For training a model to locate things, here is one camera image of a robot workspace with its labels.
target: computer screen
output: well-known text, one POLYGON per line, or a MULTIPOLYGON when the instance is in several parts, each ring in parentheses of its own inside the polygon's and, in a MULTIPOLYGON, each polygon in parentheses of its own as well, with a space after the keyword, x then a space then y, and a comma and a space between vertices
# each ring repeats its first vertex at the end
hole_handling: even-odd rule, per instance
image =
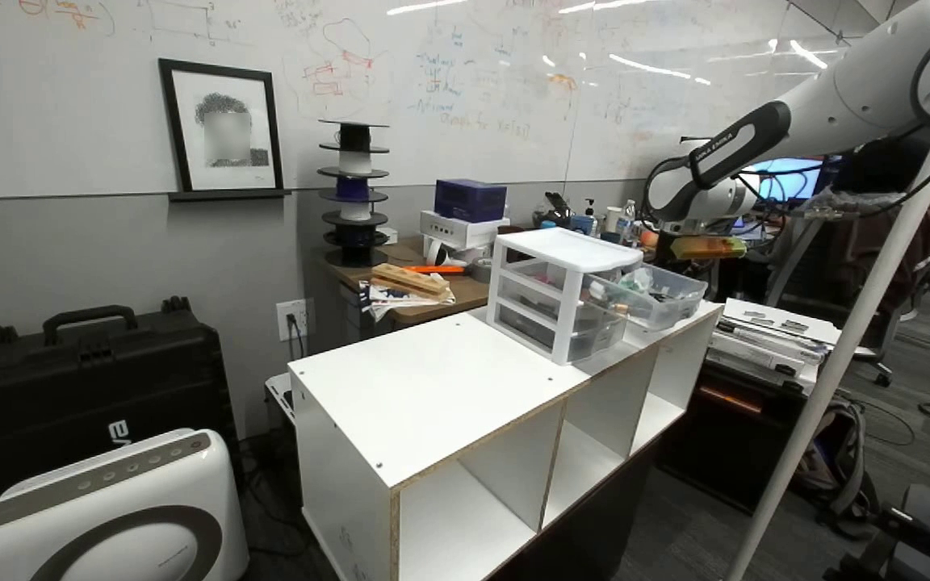
POLYGON ((821 158, 769 158, 742 167, 742 179, 760 190, 762 202, 807 202, 818 195, 821 158))

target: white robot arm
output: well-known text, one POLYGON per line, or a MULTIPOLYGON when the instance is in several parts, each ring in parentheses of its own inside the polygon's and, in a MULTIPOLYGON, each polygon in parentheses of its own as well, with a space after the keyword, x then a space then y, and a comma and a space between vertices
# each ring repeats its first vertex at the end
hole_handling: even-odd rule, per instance
POLYGON ((740 167, 781 155, 833 155, 930 125, 930 0, 870 33, 823 75, 746 112, 686 158, 666 158, 647 180, 647 210, 683 232, 751 208, 740 167))

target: hard case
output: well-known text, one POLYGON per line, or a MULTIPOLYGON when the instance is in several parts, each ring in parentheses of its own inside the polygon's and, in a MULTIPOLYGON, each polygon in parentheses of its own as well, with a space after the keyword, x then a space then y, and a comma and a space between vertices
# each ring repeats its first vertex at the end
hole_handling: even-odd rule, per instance
POLYGON ((72 310, 39 336, 0 331, 0 491, 175 428, 237 444, 220 340, 189 300, 144 318, 72 310))

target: wall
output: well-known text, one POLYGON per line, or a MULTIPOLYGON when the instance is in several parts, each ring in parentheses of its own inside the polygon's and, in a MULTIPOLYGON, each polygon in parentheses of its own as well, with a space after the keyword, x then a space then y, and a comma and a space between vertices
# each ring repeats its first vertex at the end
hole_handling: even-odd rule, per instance
POLYGON ((560 12, 483 0, 0 0, 0 195, 175 188, 159 57, 271 70, 289 188, 325 186, 319 119, 390 122, 390 186, 635 179, 818 75, 844 42, 784 0, 560 12))
MULTIPOLYGON (((531 219, 544 190, 582 208, 634 196, 634 186, 514 186, 510 216, 531 219)), ((433 208, 433 188, 393 188, 382 210, 400 232, 433 208)), ((39 333, 57 310, 129 305, 159 310, 183 293, 220 331, 240 436, 274 428, 262 381, 284 372, 274 305, 308 293, 308 251, 319 250, 330 202, 172 208, 161 196, 0 202, 0 323, 39 333)))

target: picture frame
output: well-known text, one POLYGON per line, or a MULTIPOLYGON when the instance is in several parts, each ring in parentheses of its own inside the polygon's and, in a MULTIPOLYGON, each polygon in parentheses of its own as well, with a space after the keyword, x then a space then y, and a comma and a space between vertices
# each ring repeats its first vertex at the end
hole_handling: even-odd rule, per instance
POLYGON ((175 150, 172 202, 284 196, 267 70, 159 61, 175 150))

